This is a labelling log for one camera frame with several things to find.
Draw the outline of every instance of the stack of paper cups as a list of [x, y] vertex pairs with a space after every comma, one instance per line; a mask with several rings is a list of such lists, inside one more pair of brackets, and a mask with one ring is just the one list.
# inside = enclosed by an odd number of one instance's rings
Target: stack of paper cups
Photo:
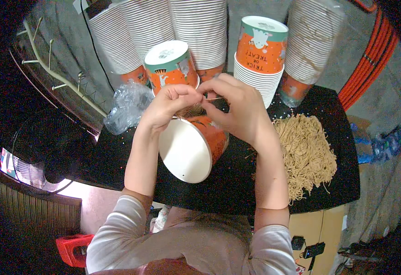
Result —
[[213, 69], [224, 64], [226, 0], [169, 2], [176, 38], [187, 42], [196, 69]]
[[127, 29], [127, 22], [119, 5], [108, 9], [89, 20], [93, 35], [103, 49], [115, 72], [123, 78], [145, 84], [147, 75], [135, 45]]
[[283, 69], [276, 74], [260, 74], [251, 71], [240, 64], [236, 59], [236, 54], [234, 54], [234, 77], [256, 88], [262, 95], [266, 109], [268, 109], [272, 98], [274, 98], [282, 74]]
[[167, 41], [154, 46], [146, 54], [144, 65], [155, 95], [169, 84], [187, 84], [193, 88], [199, 85], [188, 45], [183, 41]]
[[331, 0], [295, 0], [289, 11], [285, 71], [301, 83], [317, 82], [335, 46], [345, 14]]
[[287, 40], [288, 28], [274, 19], [242, 18], [234, 77], [259, 90], [266, 108], [283, 74]]
[[167, 1], [126, 0], [120, 7], [141, 60], [153, 46], [175, 39]]

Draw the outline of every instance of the black device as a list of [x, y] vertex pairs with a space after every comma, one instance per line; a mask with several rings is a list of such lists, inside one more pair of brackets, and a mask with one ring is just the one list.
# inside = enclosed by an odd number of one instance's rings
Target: black device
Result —
[[304, 243], [305, 243], [305, 239], [303, 236], [292, 237], [292, 240], [291, 240], [292, 250], [301, 250]]
[[306, 246], [306, 248], [304, 249], [304, 252], [303, 252], [303, 258], [305, 258], [305, 259], [312, 258], [312, 257], [322, 254], [324, 252], [325, 246], [326, 246], [326, 244], [323, 242]]

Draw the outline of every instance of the black cord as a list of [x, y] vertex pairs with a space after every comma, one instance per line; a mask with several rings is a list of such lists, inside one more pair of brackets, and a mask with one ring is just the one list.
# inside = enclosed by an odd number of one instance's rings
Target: black cord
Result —
[[98, 63], [100, 63], [101, 69], [103, 69], [103, 72], [106, 75], [107, 83], [109, 83], [110, 88], [112, 89], [113, 93], [115, 93], [115, 90], [113, 89], [112, 84], [110, 84], [109, 77], [107, 76], [107, 73], [106, 73], [105, 69], [103, 68], [103, 64], [101, 64], [100, 58], [98, 57], [97, 50], [95, 49], [95, 43], [93, 42], [91, 30], [89, 29], [89, 25], [88, 25], [88, 21], [86, 20], [86, 16], [84, 16], [82, 0], [80, 0], [80, 8], [81, 8], [81, 14], [83, 15], [84, 23], [86, 23], [86, 27], [88, 28], [88, 32], [89, 32], [89, 36], [91, 37], [93, 51], [95, 52], [95, 55], [97, 56]]

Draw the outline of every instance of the plastic bag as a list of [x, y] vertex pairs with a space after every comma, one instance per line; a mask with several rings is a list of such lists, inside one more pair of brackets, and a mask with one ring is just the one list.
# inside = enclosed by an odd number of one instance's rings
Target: plastic bag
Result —
[[103, 120], [107, 130], [119, 135], [127, 128], [137, 126], [153, 98], [152, 90], [144, 85], [138, 83], [121, 85], [113, 96], [110, 113]]

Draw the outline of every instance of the black table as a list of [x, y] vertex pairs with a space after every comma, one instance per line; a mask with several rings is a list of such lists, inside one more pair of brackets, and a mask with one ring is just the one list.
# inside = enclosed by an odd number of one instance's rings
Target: black table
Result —
[[[285, 118], [292, 113], [315, 115], [337, 156], [338, 169], [330, 185], [326, 185], [330, 194], [323, 186], [314, 187], [311, 196], [306, 192], [306, 199], [294, 201], [290, 207], [291, 213], [328, 209], [359, 199], [359, 169], [354, 139], [334, 90], [314, 86], [301, 106], [293, 109], [281, 103], [276, 95], [267, 112], [273, 119]], [[132, 128], [115, 136], [103, 128], [92, 160], [83, 164], [76, 180], [122, 190], [134, 132], [135, 128]], [[204, 212], [253, 214], [255, 195], [252, 174], [255, 172], [255, 156], [248, 157], [251, 154], [249, 148], [247, 143], [231, 135], [228, 148], [213, 166], [209, 177], [198, 184], [177, 179], [159, 158], [154, 201]]]

